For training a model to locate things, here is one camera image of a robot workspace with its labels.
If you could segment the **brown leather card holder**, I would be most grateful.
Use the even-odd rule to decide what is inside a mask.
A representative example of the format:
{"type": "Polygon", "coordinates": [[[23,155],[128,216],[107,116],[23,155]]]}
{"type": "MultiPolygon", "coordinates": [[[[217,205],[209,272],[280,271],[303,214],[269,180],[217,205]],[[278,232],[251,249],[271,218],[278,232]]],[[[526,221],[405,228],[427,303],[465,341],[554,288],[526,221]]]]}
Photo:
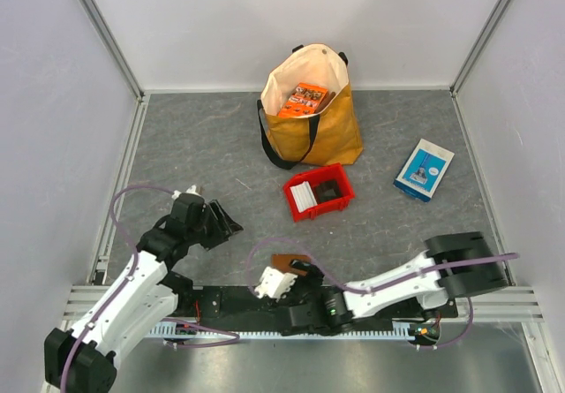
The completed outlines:
{"type": "Polygon", "coordinates": [[[290,267],[290,261],[293,259],[300,259],[311,262],[311,259],[304,254],[274,253],[271,255],[271,267],[277,269],[282,273],[294,274],[294,268],[290,267]]]}

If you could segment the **red plastic bin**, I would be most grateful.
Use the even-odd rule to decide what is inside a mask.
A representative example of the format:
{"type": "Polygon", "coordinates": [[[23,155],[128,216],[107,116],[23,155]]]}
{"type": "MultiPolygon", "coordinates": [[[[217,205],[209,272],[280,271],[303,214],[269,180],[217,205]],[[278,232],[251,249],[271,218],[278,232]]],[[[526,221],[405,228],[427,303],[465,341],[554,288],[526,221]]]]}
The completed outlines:
{"type": "Polygon", "coordinates": [[[346,171],[340,163],[301,172],[293,176],[283,186],[282,191],[289,203],[290,212],[294,222],[303,221],[305,219],[313,220],[320,215],[334,211],[343,211],[349,206],[350,201],[356,197],[346,171]],[[337,181],[343,197],[337,200],[318,204],[314,208],[310,208],[303,213],[299,213],[290,193],[290,188],[293,185],[299,185],[304,181],[308,181],[313,189],[316,185],[330,179],[335,179],[337,181]]]}

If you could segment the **blue white box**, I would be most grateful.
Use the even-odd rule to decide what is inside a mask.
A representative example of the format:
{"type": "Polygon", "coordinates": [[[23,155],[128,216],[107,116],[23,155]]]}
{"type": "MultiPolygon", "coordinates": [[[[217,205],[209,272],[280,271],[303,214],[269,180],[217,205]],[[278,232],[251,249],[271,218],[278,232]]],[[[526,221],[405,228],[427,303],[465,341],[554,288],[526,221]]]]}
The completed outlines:
{"type": "Polygon", "coordinates": [[[399,170],[393,186],[412,198],[429,202],[454,156],[446,148],[420,139],[399,170]]]}

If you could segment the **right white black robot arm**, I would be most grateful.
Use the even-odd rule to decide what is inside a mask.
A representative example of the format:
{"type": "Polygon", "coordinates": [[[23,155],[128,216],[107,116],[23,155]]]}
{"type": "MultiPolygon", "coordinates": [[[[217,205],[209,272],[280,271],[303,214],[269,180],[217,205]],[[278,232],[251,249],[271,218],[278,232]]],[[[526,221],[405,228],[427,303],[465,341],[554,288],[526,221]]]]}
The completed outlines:
{"type": "Polygon", "coordinates": [[[451,299],[470,299],[509,286],[503,263],[515,253],[494,253],[478,231],[440,235],[407,263],[364,280],[322,286],[326,274],[312,256],[298,261],[304,274],[276,270],[266,296],[279,301],[293,294],[294,302],[280,314],[285,336],[334,336],[353,329],[379,312],[404,302],[417,317],[451,299]]]}

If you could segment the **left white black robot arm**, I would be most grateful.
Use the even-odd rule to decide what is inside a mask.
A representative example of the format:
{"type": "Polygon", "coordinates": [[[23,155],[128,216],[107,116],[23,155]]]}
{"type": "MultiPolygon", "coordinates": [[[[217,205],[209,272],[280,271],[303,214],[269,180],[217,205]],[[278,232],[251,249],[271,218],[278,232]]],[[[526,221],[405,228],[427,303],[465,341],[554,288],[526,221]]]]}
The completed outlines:
{"type": "Polygon", "coordinates": [[[217,200],[174,192],[170,212],[146,231],[118,279],[69,329],[44,341],[45,381],[62,392],[108,392],[127,355],[163,318],[194,305],[192,281],[173,268],[191,246],[210,250],[242,231],[217,200]]]}

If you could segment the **white card stack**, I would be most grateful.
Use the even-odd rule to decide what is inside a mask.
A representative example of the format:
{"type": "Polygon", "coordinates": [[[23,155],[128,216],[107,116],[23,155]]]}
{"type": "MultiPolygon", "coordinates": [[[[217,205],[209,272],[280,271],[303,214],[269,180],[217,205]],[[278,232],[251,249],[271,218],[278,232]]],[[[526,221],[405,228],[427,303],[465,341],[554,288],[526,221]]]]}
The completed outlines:
{"type": "Polygon", "coordinates": [[[299,213],[303,213],[307,209],[318,205],[313,189],[308,181],[304,181],[299,185],[293,185],[290,188],[290,193],[299,213]]]}

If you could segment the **dark card stack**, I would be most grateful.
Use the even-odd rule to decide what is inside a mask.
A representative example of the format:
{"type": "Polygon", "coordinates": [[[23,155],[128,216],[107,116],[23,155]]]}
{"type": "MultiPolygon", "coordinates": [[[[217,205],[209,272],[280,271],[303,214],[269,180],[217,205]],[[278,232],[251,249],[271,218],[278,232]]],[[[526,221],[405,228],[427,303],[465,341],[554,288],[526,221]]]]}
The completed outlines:
{"type": "Polygon", "coordinates": [[[343,197],[335,179],[324,181],[313,188],[314,197],[318,204],[337,200],[343,197]]]}

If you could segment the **yellow tote bag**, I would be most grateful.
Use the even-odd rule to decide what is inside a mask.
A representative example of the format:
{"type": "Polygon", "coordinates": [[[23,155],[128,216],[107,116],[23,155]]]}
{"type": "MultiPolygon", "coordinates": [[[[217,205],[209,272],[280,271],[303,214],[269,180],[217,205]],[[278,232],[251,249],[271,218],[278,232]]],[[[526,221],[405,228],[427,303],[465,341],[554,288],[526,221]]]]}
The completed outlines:
{"type": "Polygon", "coordinates": [[[290,170],[300,163],[353,164],[363,151],[348,59],[328,45],[299,45],[267,77],[257,101],[260,142],[268,160],[290,170]],[[299,84],[322,87],[328,103],[311,115],[281,117],[299,84]]]}

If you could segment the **orange snack box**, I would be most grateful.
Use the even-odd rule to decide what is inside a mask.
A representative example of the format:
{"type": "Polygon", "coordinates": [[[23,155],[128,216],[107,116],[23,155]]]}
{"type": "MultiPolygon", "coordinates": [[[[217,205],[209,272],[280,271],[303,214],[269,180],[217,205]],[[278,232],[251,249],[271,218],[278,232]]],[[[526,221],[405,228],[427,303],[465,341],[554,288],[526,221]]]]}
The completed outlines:
{"type": "Polygon", "coordinates": [[[328,90],[307,83],[299,83],[281,107],[278,117],[296,118],[308,117],[321,109],[323,100],[328,96],[328,90]]]}

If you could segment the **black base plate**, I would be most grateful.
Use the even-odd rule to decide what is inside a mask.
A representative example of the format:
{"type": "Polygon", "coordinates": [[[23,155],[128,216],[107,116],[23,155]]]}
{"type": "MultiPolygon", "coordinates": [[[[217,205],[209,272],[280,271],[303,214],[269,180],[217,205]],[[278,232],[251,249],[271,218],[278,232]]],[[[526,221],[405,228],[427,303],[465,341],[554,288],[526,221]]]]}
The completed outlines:
{"type": "Polygon", "coordinates": [[[352,330],[385,330],[393,321],[424,322],[429,317],[455,318],[456,305],[425,311],[416,299],[355,319],[345,310],[336,287],[295,287],[282,299],[258,299],[244,286],[204,286],[179,295],[176,317],[194,317],[207,327],[230,331],[274,331],[285,336],[324,336],[352,330]]]}

